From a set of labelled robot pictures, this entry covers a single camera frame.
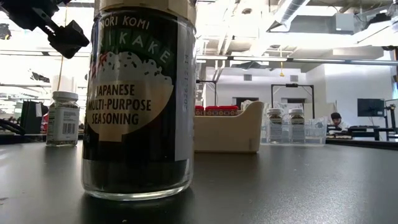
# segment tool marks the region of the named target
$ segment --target white jar lid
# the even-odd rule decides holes
[[[281,113],[281,112],[282,112],[282,109],[280,109],[280,108],[269,108],[267,110],[267,113]]]
[[[303,109],[298,109],[298,108],[290,109],[289,114],[304,114],[304,111],[303,111]]]
[[[52,98],[57,100],[58,98],[71,99],[71,100],[79,100],[79,95],[77,93],[71,93],[67,91],[54,91],[52,92]]]

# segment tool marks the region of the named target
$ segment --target rice illustration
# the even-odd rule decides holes
[[[98,69],[93,83],[112,82],[115,80],[141,80],[149,83],[163,83],[172,85],[172,79],[162,74],[162,67],[158,67],[155,60],[142,61],[132,52],[114,54],[108,52],[99,58]]]

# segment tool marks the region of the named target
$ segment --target person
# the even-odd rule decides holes
[[[332,120],[331,124],[335,125],[337,128],[341,128],[341,130],[344,131],[349,128],[349,125],[341,120],[341,115],[339,113],[332,113],[330,118]]]

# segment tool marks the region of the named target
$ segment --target ceiling light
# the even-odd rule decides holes
[[[37,55],[43,56],[41,52],[17,51],[17,50],[0,50],[0,55]]]
[[[62,54],[58,53],[58,52],[49,52],[50,56],[62,56]]]
[[[89,57],[90,53],[89,52],[77,52],[75,54],[75,57]]]
[[[294,62],[344,62],[345,60],[338,59],[315,59],[315,58],[295,58]]]
[[[220,55],[197,55],[199,60],[226,60],[227,58],[227,56]]]
[[[375,63],[375,64],[391,64],[391,65],[398,65],[398,61],[381,61],[381,60],[352,60],[352,63]]]
[[[234,57],[234,60],[258,61],[258,62],[286,62],[287,58],[279,58],[279,57]]]

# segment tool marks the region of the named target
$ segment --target black countertop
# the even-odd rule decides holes
[[[271,147],[196,154],[192,186],[147,202],[91,198],[81,143],[0,146],[0,223],[397,223],[398,151]]]

